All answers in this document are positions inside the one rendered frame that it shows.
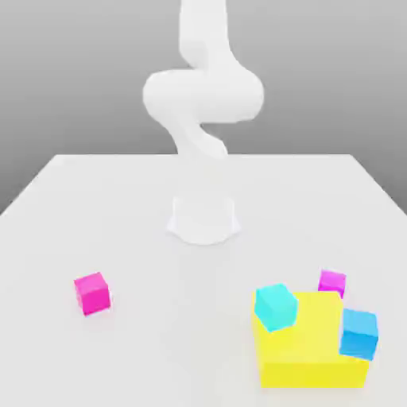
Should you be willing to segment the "small cyan cube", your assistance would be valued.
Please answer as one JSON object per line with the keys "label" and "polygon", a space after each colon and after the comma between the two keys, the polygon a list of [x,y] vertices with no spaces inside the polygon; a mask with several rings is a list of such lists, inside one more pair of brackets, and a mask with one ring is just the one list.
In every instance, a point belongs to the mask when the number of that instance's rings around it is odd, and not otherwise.
{"label": "small cyan cube", "polygon": [[274,332],[296,323],[298,305],[285,285],[269,285],[256,290],[254,313],[268,332]]}

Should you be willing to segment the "small blue cube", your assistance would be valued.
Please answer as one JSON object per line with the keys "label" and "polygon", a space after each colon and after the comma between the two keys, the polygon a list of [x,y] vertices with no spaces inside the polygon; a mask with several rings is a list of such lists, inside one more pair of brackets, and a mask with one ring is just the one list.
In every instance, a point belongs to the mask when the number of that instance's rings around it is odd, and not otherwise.
{"label": "small blue cube", "polygon": [[372,312],[343,310],[339,353],[367,361],[374,359],[378,344],[378,321]]}

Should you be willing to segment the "small magenta cube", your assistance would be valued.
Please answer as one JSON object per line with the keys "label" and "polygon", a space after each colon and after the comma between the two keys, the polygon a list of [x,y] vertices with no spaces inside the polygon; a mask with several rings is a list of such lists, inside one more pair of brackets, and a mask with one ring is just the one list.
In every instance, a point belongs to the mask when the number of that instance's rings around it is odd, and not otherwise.
{"label": "small magenta cube", "polygon": [[343,299],[346,288],[347,276],[344,273],[322,269],[318,284],[318,290],[324,292],[337,292]]}

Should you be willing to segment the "small pink cube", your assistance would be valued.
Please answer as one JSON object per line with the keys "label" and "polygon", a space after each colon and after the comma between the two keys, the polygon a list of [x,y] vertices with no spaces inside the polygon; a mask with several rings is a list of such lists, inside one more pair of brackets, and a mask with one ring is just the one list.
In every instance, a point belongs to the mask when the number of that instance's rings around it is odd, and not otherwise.
{"label": "small pink cube", "polygon": [[74,280],[76,299],[85,316],[110,307],[110,291],[101,273]]}

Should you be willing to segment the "large yellow box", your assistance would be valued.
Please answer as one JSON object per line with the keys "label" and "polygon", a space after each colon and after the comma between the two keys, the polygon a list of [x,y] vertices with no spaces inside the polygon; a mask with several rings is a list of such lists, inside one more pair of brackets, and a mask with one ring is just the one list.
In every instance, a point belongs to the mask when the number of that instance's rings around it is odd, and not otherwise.
{"label": "large yellow box", "polygon": [[268,332],[251,313],[261,388],[362,388],[370,363],[339,353],[343,302],[336,292],[295,293],[296,323]]}

